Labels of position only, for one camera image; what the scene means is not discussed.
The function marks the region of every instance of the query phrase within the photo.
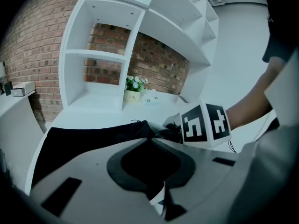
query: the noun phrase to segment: small box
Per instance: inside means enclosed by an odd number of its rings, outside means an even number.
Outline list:
[[[14,87],[11,90],[11,93],[13,96],[25,96],[30,92],[34,91],[35,89],[36,85],[34,84],[34,81],[27,81],[14,85]]]

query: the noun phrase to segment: white wall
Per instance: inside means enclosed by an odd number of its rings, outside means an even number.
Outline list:
[[[219,17],[218,44],[201,98],[227,109],[251,90],[267,68],[262,57],[269,39],[268,9],[264,5],[239,3],[215,7],[215,11]],[[232,132],[237,152],[256,138],[266,118]],[[227,142],[215,150],[230,151]]]

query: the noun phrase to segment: white flower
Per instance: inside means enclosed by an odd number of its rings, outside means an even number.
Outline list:
[[[136,89],[136,88],[138,88],[138,83],[137,82],[134,82],[133,83],[133,87]]]

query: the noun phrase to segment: white desk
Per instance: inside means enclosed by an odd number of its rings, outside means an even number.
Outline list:
[[[33,154],[43,137],[28,100],[33,93],[23,97],[0,96],[0,149],[13,184],[22,191]]]

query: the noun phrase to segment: cable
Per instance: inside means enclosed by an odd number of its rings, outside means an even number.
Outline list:
[[[237,153],[235,151],[234,146],[233,146],[233,144],[232,144],[232,142],[230,140],[228,141],[228,147],[230,148],[231,151],[233,151],[234,153]]]

